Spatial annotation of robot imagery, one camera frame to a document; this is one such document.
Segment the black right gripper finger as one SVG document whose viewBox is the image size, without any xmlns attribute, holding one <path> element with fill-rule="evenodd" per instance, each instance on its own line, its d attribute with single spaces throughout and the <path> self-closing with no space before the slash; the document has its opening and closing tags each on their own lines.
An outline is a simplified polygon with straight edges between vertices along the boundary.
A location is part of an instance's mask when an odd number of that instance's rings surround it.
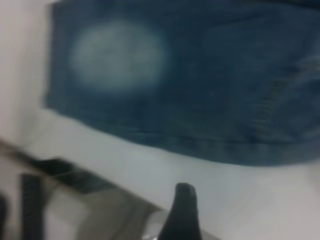
<svg viewBox="0 0 320 240">
<path fill-rule="evenodd" d="M 158 235 L 159 240 L 201 240 L 195 188 L 178 183 L 169 215 Z"/>
</svg>

